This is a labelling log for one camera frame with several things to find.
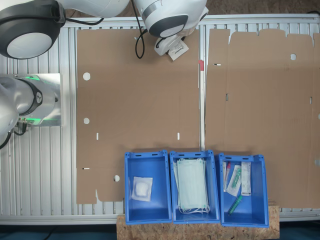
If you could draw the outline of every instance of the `cardboard sheet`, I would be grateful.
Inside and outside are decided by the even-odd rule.
[[[100,201],[123,200],[125,152],[200,149],[198,31],[185,39],[189,50],[174,62],[154,51],[149,34],[138,59],[139,35],[136,29],[77,32],[78,204],[95,204],[96,191]]]
[[[210,31],[206,149],[264,155],[269,198],[320,208],[320,35],[229,35]]]

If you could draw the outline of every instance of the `green syringe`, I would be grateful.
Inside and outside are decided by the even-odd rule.
[[[238,168],[238,170],[236,171],[236,174],[234,176],[234,179],[233,179],[233,182],[232,182],[232,188],[233,189],[236,188],[240,177],[241,177],[241,167]]]
[[[232,206],[230,207],[229,211],[228,211],[228,214],[229,216],[236,210],[236,208],[238,207],[239,203],[241,202],[242,200],[242,196],[240,195],[235,201],[234,203],[232,204]]]

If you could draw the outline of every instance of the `face mask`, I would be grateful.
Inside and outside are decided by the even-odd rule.
[[[178,205],[180,212],[209,212],[208,196],[205,180],[205,161],[183,159],[177,161]]]

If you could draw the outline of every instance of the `hole in cardboard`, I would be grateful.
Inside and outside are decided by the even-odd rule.
[[[296,60],[297,59],[297,55],[295,55],[294,53],[290,55],[290,59],[291,60]]]
[[[83,79],[84,79],[85,81],[88,81],[88,80],[90,80],[90,78],[91,78],[91,75],[90,75],[90,73],[88,73],[88,72],[85,72],[85,73],[83,74]]]
[[[85,119],[83,119],[83,123],[84,124],[89,124],[90,123],[90,119],[86,117]]]
[[[119,180],[120,180],[120,177],[119,177],[118,175],[115,175],[115,176],[113,177],[113,181],[119,182]]]

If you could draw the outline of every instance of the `brown cardboard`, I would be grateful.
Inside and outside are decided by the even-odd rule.
[[[125,152],[199,150],[198,31],[185,39],[189,50],[174,63],[154,51],[156,38],[149,34],[138,59],[139,34],[136,29],[77,32],[78,204],[95,204],[96,190],[100,201],[123,200]]]
[[[269,198],[320,208],[319,34],[315,47],[309,35],[278,29],[235,32],[230,44],[229,35],[210,31],[205,147],[264,155]]]

